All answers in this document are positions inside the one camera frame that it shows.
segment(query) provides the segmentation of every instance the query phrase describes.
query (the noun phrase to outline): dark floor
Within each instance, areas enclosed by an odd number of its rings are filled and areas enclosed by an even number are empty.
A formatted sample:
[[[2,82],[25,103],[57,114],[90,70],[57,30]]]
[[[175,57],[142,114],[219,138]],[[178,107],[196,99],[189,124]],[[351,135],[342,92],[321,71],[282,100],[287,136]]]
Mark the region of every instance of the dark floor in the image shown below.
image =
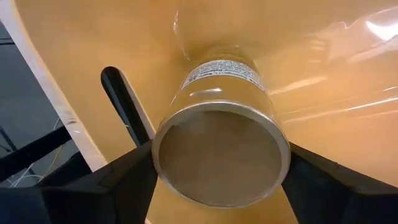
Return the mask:
[[[7,31],[0,23],[0,43],[12,42],[12,40],[3,40],[8,37]],[[0,127],[5,130],[16,147],[20,148],[51,132],[57,120],[57,113],[17,47],[0,45]],[[4,157],[10,152],[1,146],[10,149],[2,136],[0,136],[0,157]],[[53,151],[32,166],[36,175],[43,176],[46,173],[56,152]],[[76,152],[77,147],[73,141],[66,143],[52,170]],[[23,173],[24,170],[0,183],[0,187],[10,187],[11,182],[19,179]],[[36,177],[24,177],[17,187],[31,186],[36,182]]]

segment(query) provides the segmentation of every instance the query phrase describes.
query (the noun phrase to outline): metal can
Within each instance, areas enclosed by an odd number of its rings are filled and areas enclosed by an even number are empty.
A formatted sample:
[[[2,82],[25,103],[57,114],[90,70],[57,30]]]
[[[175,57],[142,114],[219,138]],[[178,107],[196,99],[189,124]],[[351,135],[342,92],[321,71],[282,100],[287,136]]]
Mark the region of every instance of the metal can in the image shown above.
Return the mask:
[[[201,55],[152,145],[159,177],[209,207],[245,207],[278,188],[290,147],[254,62],[238,47]]]

